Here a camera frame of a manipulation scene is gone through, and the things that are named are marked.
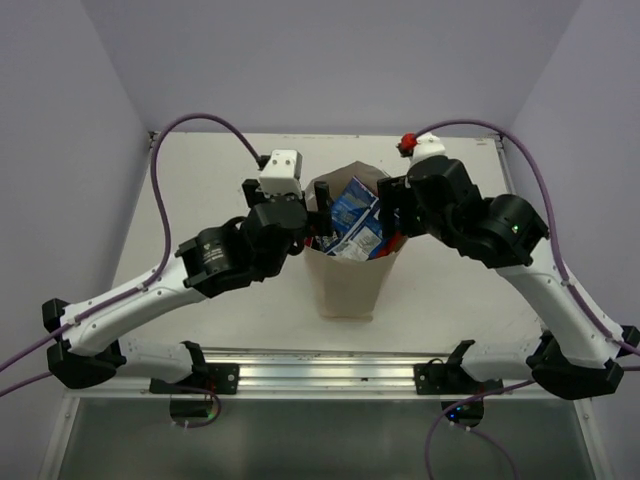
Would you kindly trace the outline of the blue cookie packet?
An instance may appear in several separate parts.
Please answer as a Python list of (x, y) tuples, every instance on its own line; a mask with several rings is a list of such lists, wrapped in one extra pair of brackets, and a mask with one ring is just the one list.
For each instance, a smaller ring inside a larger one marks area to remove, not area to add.
[(383, 256), (388, 241), (382, 233), (379, 211), (377, 195), (353, 177), (331, 207), (333, 234), (317, 238), (319, 250), (354, 261)]

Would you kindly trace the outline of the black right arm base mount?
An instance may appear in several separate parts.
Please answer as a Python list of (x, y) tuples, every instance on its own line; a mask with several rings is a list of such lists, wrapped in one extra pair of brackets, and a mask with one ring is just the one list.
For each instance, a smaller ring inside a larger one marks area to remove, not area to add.
[(413, 380), (418, 395), (475, 395), (504, 387), (502, 380), (474, 380), (460, 365), (440, 359), (415, 364)]

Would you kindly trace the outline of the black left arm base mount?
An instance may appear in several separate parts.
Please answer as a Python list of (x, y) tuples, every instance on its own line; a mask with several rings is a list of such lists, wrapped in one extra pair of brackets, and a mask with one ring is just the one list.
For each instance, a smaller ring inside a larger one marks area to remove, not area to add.
[(210, 394), (235, 395), (238, 391), (240, 365), (237, 363), (207, 363), (200, 365), (195, 373), (176, 384), (152, 379), (149, 392), (152, 394)]

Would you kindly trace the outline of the red Doritos chip bag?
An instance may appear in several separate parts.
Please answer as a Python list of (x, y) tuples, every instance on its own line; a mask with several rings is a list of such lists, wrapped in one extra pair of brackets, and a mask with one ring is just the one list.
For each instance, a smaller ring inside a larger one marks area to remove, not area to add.
[(392, 237), (385, 239), (384, 242), (377, 249), (374, 259), (382, 258), (390, 255), (391, 253), (397, 252), (406, 241), (406, 237), (401, 235), (399, 232), (396, 232)]

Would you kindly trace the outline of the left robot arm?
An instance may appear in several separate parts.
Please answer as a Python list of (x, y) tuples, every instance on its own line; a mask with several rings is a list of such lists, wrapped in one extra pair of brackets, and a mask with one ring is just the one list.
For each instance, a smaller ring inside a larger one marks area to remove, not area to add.
[(198, 344), (157, 344), (136, 339), (131, 331), (178, 308), (277, 276), (288, 257), (302, 252), (307, 237), (332, 229), (325, 182), (314, 184), (315, 211), (302, 196), (266, 197), (255, 180), (245, 181), (243, 191), (247, 216), (202, 230), (150, 273), (82, 303), (45, 302), (43, 324), (55, 338), (46, 351), (49, 372), (70, 389), (121, 376), (150, 379), (154, 393), (210, 392), (214, 379)]

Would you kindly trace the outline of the white paper bag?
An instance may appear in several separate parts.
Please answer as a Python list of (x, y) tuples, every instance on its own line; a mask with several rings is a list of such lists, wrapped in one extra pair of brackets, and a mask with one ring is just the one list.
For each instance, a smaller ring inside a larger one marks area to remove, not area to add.
[[(329, 185), (333, 205), (353, 177), (357, 177), (378, 197), (377, 181), (387, 178), (388, 174), (356, 161), (321, 175), (311, 180), (305, 190), (307, 208), (311, 210), (316, 207), (316, 181), (324, 181)], [(306, 240), (303, 258), (319, 314), (327, 318), (371, 320), (379, 294), (407, 238), (397, 252), (388, 256), (354, 261), (321, 252), (317, 246), (318, 237), (322, 236), (312, 236)]]

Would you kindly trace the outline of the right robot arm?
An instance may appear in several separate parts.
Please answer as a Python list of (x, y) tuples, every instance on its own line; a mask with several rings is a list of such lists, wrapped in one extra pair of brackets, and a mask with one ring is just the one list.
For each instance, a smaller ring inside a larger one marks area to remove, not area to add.
[(595, 304), (568, 277), (552, 251), (550, 229), (531, 204), (513, 194), (483, 197), (464, 164), (437, 155), (407, 174), (378, 181), (383, 233), (429, 234), (461, 257), (506, 280), (543, 323), (533, 338), (490, 344), (463, 340), (446, 362), (422, 367), (442, 393), (476, 393), (506, 380), (534, 381), (547, 392), (579, 400), (614, 393), (624, 376), (623, 343), (639, 344), (634, 326), (604, 313), (600, 332), (589, 318)]

